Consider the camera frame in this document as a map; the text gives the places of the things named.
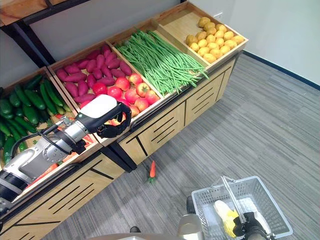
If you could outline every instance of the wall outlet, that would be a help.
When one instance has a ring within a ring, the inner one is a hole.
[[[223,12],[220,12],[220,13],[218,13],[218,14],[214,15],[213,17],[214,17],[215,19],[217,19],[217,20],[221,21],[221,20],[222,20],[222,15],[223,15],[223,14],[224,14]]]

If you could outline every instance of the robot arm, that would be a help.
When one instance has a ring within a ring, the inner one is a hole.
[[[117,117],[117,126],[105,125]],[[52,164],[62,161],[72,152],[85,150],[83,137],[97,133],[101,138],[114,138],[130,124],[131,110],[111,96],[100,95],[81,109],[73,122],[65,119],[66,128],[54,125],[40,133],[42,138],[32,147],[15,156],[0,172],[0,213],[12,206],[12,201]]]

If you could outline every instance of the gray carpet floor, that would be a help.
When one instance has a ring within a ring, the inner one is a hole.
[[[259,176],[293,228],[318,240],[320,92],[242,55],[224,97],[51,231],[45,240],[143,232],[175,235],[186,197],[214,183]],[[156,161],[157,180],[147,183]]]

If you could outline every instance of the shopping basket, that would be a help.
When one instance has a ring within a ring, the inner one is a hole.
[[[195,190],[191,194],[206,240],[242,239],[242,237],[232,238],[226,234],[223,222],[214,209],[214,203],[217,200],[224,201],[232,210],[236,209],[241,222],[243,222],[243,213],[260,212],[275,239],[293,233],[286,217],[259,177],[251,176],[234,180],[222,176],[221,179],[223,184]]]

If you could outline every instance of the wall baseboard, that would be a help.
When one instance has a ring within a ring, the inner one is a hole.
[[[255,60],[258,60],[259,62],[264,63],[264,64],[266,64],[266,65],[268,65],[268,66],[270,66],[270,67],[272,67],[274,69],[277,69],[280,72],[283,72],[284,74],[287,74],[290,77],[293,77],[293,78],[295,78],[295,79],[297,79],[297,80],[299,80],[299,81],[301,81],[301,82],[303,82],[303,83],[305,83],[305,84],[307,84],[307,85],[309,85],[309,86],[311,86],[311,87],[313,87],[313,88],[315,88],[315,89],[320,91],[320,85],[318,85],[318,84],[316,84],[316,83],[314,83],[314,82],[312,82],[312,81],[310,81],[310,80],[308,80],[308,79],[306,79],[306,78],[304,78],[302,76],[299,76],[298,74],[295,74],[292,71],[289,71],[289,70],[287,70],[287,69],[285,69],[285,68],[283,68],[283,67],[281,67],[281,66],[279,66],[277,64],[274,64],[274,63],[272,63],[272,62],[270,62],[268,60],[265,60],[262,57],[254,55],[251,52],[243,50],[243,54],[247,55],[247,56],[249,56],[249,57],[251,57],[251,58],[253,58]]]

